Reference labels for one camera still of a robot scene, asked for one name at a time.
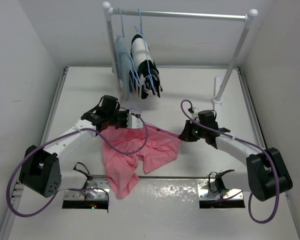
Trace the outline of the pink t shirt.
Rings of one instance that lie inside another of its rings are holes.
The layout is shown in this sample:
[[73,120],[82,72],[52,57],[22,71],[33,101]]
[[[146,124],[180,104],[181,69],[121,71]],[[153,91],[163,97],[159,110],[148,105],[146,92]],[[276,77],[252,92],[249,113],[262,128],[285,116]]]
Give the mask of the pink t shirt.
[[109,127],[102,135],[108,140],[103,145],[105,178],[118,199],[127,197],[138,184],[139,161],[143,161],[143,172],[149,174],[176,160],[182,143],[177,135],[151,125],[139,129]]

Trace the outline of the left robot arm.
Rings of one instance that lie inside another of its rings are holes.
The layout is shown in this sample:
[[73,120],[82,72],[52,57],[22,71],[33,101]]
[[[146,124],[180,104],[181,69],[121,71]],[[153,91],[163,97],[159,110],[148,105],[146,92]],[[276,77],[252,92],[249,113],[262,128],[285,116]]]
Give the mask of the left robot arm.
[[63,170],[62,163],[71,152],[108,127],[127,128],[129,113],[121,108],[116,97],[104,95],[63,135],[43,146],[29,147],[18,180],[45,198],[61,190],[83,189],[87,175],[77,170]]

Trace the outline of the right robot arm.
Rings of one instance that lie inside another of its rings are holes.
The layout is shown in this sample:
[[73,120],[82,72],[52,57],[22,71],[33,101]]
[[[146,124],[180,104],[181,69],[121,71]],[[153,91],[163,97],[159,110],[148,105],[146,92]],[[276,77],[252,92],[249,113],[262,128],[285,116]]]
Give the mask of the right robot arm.
[[218,126],[217,113],[214,110],[200,111],[196,107],[188,109],[190,117],[179,139],[184,142],[205,142],[217,150],[237,159],[247,168],[243,178],[242,190],[252,193],[259,201],[266,201],[276,196],[277,173],[279,192],[284,193],[293,187],[293,181],[284,163],[280,151],[274,147],[263,149],[234,139],[230,130]]

